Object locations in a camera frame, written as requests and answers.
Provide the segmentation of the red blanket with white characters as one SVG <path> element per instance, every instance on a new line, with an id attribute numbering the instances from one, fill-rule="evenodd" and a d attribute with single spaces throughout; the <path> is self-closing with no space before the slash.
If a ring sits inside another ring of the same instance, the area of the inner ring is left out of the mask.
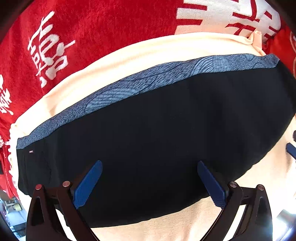
<path id="1" fill-rule="evenodd" d="M 69 75 L 148 39 L 256 30 L 295 72 L 295 32 L 269 1 L 1 1 L 1 190 L 17 195 L 11 125 Z"/>

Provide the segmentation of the cream seat cushion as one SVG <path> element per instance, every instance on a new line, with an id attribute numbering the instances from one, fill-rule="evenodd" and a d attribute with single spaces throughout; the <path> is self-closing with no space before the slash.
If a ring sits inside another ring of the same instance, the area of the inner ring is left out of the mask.
<path id="1" fill-rule="evenodd" d="M 208 56 L 266 56 L 255 45 L 257 39 L 257 34 L 248 40 L 214 33 L 161 37 L 124 47 L 70 75 L 17 120 L 12 131 L 12 143 L 15 146 L 13 177 L 19 181 L 18 140 L 29 136 L 38 126 L 89 95 L 118 80 L 166 63 Z M 285 203 L 295 194 L 295 164 L 285 151 L 294 130 L 295 114 L 271 150 L 241 177 L 233 180 L 245 187 L 263 185 L 273 217 L 283 210 Z M 28 210 L 32 195 L 24 194 L 18 186 L 17 192 L 22 206 Z M 220 209 L 207 194 L 196 203 L 171 214 L 128 225 L 91 228 L 100 240 L 199 240 L 219 212 Z"/>

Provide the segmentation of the black pants with blue waistband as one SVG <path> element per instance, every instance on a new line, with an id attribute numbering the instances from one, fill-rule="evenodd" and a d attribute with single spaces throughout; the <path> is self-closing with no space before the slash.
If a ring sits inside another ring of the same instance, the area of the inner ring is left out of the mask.
<path id="1" fill-rule="evenodd" d="M 295 114 L 295 78 L 270 54 L 208 56 L 114 82 L 18 140 L 18 188 L 32 195 L 102 162 L 79 209 L 90 227 L 128 225 L 207 196 L 202 161 L 226 181 L 271 150 Z"/>

